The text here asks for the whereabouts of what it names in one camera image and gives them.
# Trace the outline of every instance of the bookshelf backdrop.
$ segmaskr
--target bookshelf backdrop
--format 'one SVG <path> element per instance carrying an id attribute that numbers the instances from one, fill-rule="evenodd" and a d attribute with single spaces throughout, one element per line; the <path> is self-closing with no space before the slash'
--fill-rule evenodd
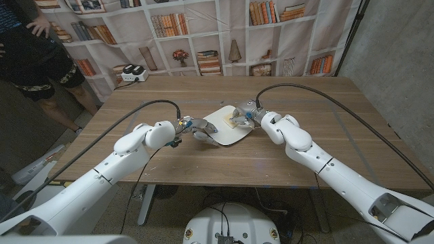
<path id="1" fill-rule="evenodd" d="M 268 68 L 271 64 L 272 76 L 333 75 L 360 1 L 37 0 L 37 4 L 104 102 L 117 87 L 124 64 L 142 65 L 151 76 L 246 76 L 258 64 Z M 174 59 L 180 49 L 189 54 L 182 61 Z"/>

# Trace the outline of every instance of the concrete wall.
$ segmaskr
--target concrete wall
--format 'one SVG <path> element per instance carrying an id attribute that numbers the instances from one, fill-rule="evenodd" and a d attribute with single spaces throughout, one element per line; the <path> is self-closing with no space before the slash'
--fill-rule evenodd
<path id="1" fill-rule="evenodd" d="M 370 1 L 338 76 L 351 78 L 434 174 L 434 1 Z"/>

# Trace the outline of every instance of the black wire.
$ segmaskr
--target black wire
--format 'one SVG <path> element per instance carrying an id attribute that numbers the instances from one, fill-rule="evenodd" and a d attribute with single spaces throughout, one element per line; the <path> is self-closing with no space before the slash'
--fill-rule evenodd
<path id="1" fill-rule="evenodd" d="M 335 103 L 336 105 L 338 105 L 339 107 L 341 107 L 341 109 L 345 110 L 347 113 L 349 113 L 351 116 L 353 116 L 355 119 L 357 119 L 360 123 L 362 123 L 363 125 L 365 125 L 372 133 L 374 133 L 375 136 L 377 136 L 378 138 L 380 138 L 387 146 L 389 146 L 390 148 L 392 148 L 392 150 L 397 153 L 427 184 L 428 186 L 434 190 L 434 184 L 432 183 L 432 181 L 430 181 L 430 179 L 428 179 L 428 177 L 426 175 L 424 175 L 421 170 L 419 168 L 417 168 L 417 166 L 415 166 L 415 164 L 413 164 L 413 162 L 411 162 L 411 160 L 409 160 L 409 158 L 407 158 L 398 148 L 396 148 L 390 141 L 388 141 L 384 136 L 382 136 L 380 133 L 378 133 L 371 125 L 369 125 L 368 123 L 366 123 L 361 117 L 359 117 L 358 115 L 356 115 L 353 111 L 351 111 L 349 108 L 347 108 L 344 104 L 341 104 L 340 102 L 338 102 L 337 100 L 335 100 L 334 98 L 330 97 L 329 95 L 318 91 L 317 89 L 313 89 L 312 87 L 307 87 L 304 85 L 299 85 L 299 84 L 293 84 L 293 83 L 280 83 L 280 84 L 276 84 L 276 85 L 271 85 L 265 89 L 263 89 L 262 91 L 260 91 L 258 93 L 258 95 L 256 96 L 256 108 L 261 108 L 260 107 L 260 103 L 259 103 L 259 96 L 261 94 L 263 94 L 264 92 L 276 88 L 276 87 L 282 87 L 282 86 L 290 86 L 290 87 L 297 87 L 297 88 L 301 88 L 301 89 L 306 89 L 308 91 L 311 92 L 315 92 L 316 94 L 319 94 L 321 96 L 323 96 L 324 98 L 327 98 L 328 100 L 332 101 L 333 103 Z"/>
<path id="2" fill-rule="evenodd" d="M 71 166 L 77 159 L 79 159 L 83 154 L 85 154 L 91 147 L 93 147 L 97 142 L 99 142 L 105 135 L 107 135 L 114 127 L 116 127 L 118 124 L 120 124 L 122 121 L 124 121 L 126 118 L 134 114 L 135 112 L 139 111 L 140 109 L 144 108 L 145 106 L 148 106 L 150 104 L 159 103 L 159 102 L 166 102 L 174 105 L 176 107 L 176 118 L 178 120 L 181 120 L 181 110 L 179 109 L 178 105 L 176 103 L 169 101 L 169 100 L 153 100 L 150 102 L 146 102 L 137 108 L 131 110 L 128 114 L 124 115 L 122 118 L 120 118 L 118 121 L 116 121 L 114 124 L 112 124 L 108 129 L 106 129 L 100 136 L 98 136 L 93 142 L 91 142 L 88 146 L 86 146 L 78 155 L 76 155 L 73 159 L 71 159 L 68 163 L 66 163 L 61 169 L 59 169 L 52 177 L 50 177 L 48 180 L 46 180 L 42 185 L 40 185 L 38 188 L 36 188 L 35 191 L 33 191 L 28 197 L 26 197 L 21 203 L 19 203 L 13 210 L 9 211 L 1 220 L 0 223 L 4 222 L 5 220 L 9 219 L 9 217 L 20 207 L 24 205 L 27 201 L 33 198 L 38 192 L 40 192 L 44 187 L 46 187 L 51 181 L 56 179 L 63 171 L 68 169 L 69 166 Z"/>
<path id="3" fill-rule="evenodd" d="M 368 222 L 368 221 L 365 221 L 365 220 L 360 220 L 360 219 L 358 219 L 358 218 L 352 218 L 352 217 L 349 217 L 349 216 L 340 216 L 340 215 L 337 215 L 337 214 L 331 214 L 331 213 L 327 212 L 327 210 L 326 210 L 326 204 L 324 203 L 323 193 L 322 193 L 322 191 L 321 191 L 321 188 L 319 187 L 319 182 L 318 182 L 317 174 L 315 174 L 315 179 L 316 179 L 316 181 L 317 181 L 317 186 L 318 186 L 318 189 L 319 189 L 319 196 L 321 197 L 321 202 L 322 202 L 323 208 L 324 208 L 324 210 L 325 210 L 325 214 L 327 214 L 327 215 L 329 215 L 329 216 L 333 216 L 333 217 L 347 218 L 347 219 L 350 219 L 350 220 L 355 220 L 355 221 L 358 221 L 358 222 L 362 222 L 362 223 L 365 223 L 365 224 L 369 224 L 370 226 L 377 227 L 377 228 L 379 228 L 379 229 L 381 229 L 381 230 L 383 230 L 383 231 L 385 231 L 385 232 L 388 232 L 388 233 L 390 233 L 390 234 L 396 236 L 397 238 L 401 239 L 402 241 L 408 243 L 408 241 L 407 241 L 405 238 L 403 238 L 402 236 L 400 236 L 399 234 L 397 234 L 397 233 L 395 233 L 395 232 L 393 232 L 393 231 L 390 231 L 390 230 L 388 230 L 388 229 L 386 229 L 386 228 L 383 228 L 383 227 L 381 227 L 381 226 L 378 226 L 378 225 L 376 225 L 376 224 L 374 224 L 374 223 L 371 223 L 371 222 Z"/>
<path id="4" fill-rule="evenodd" d="M 156 155 L 156 154 L 158 153 L 158 151 L 159 151 L 160 149 L 156 150 L 156 151 L 154 152 L 154 154 L 152 154 L 152 156 L 149 158 L 149 161 L 154 157 L 154 155 Z M 131 198 L 133 197 L 134 190 L 136 189 L 137 184 L 138 184 L 139 180 L 141 179 L 142 174 L 143 174 L 143 172 L 144 172 L 144 169 L 146 169 L 146 166 L 148 165 L 148 163 L 143 167 L 142 172 L 140 172 L 140 175 L 138 176 L 136 183 L 133 185 L 133 188 L 132 188 L 132 191 L 131 191 L 130 197 L 129 197 L 129 199 L 128 199 L 127 208 L 125 209 L 125 213 L 124 213 L 124 215 L 123 215 L 123 221 L 122 221 L 121 232 L 119 233 L 120 235 L 122 235 L 123 227 L 125 226 L 125 220 L 127 219 L 128 207 L 130 206 L 130 201 L 131 201 Z"/>
<path id="5" fill-rule="evenodd" d="M 315 237 L 313 237 L 312 235 L 310 235 L 310 234 L 305 234 L 305 235 L 303 236 L 303 239 L 304 239 L 305 237 L 312 237 L 312 239 L 315 241 L 315 244 L 317 244 L 317 239 L 315 239 Z"/>
<path id="6" fill-rule="evenodd" d="M 229 236 L 229 221 L 228 221 L 228 218 L 227 218 L 226 214 L 223 213 L 223 211 L 216 209 L 215 207 L 211 207 L 211 206 L 208 206 L 208 207 L 209 207 L 210 209 L 217 210 L 217 211 L 219 211 L 220 213 L 222 213 L 222 215 L 224 215 L 224 217 L 226 218 L 226 223 L 227 223 L 227 225 L 228 225 L 228 236 Z M 223 218 L 222 218 L 222 230 L 221 230 L 221 235 L 223 235 Z"/>
<path id="7" fill-rule="evenodd" d="M 224 202 L 223 203 L 223 207 L 222 207 L 222 232 L 223 232 L 223 209 L 224 209 L 224 206 L 226 205 L 226 203 L 228 203 L 228 202 Z M 229 221 L 227 222 L 227 224 L 228 224 L 228 237 L 229 237 Z"/>
<path id="8" fill-rule="evenodd" d="M 119 89 L 119 88 L 122 88 L 122 87 L 127 87 L 127 86 L 130 86 L 130 85 L 132 85 L 132 84 L 134 84 L 134 83 L 137 83 L 137 82 L 138 82 L 138 78 L 136 77 L 136 78 L 134 79 L 134 81 L 131 82 L 130 84 L 127 84 L 127 85 L 121 85 L 120 87 L 116 87 L 115 89 Z"/>

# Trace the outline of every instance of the table leg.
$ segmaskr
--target table leg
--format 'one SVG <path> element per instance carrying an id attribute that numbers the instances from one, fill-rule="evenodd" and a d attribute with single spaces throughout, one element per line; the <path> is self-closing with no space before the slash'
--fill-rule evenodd
<path id="1" fill-rule="evenodd" d="M 142 207 L 140 208 L 140 213 L 138 214 L 137 224 L 142 226 L 146 224 L 146 219 L 148 217 L 149 210 L 151 210 L 152 198 L 154 197 L 156 185 L 149 184 L 146 186 L 146 190 L 144 192 Z"/>
<path id="2" fill-rule="evenodd" d="M 319 189 L 309 189 L 309 196 L 311 197 L 315 214 L 318 218 L 319 230 L 322 233 L 330 232 L 330 225 L 328 224 L 326 210 L 324 209 L 323 199 Z"/>

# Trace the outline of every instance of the white power strip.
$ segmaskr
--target white power strip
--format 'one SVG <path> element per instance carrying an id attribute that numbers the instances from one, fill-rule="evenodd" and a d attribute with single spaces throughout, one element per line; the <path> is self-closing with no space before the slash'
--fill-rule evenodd
<path id="1" fill-rule="evenodd" d="M 122 79 L 125 82 L 133 82 L 136 80 L 136 78 L 138 78 L 138 81 L 146 81 L 146 79 L 148 79 L 148 71 L 144 70 L 140 75 L 133 75 L 133 73 L 130 74 L 125 74 L 122 73 Z"/>

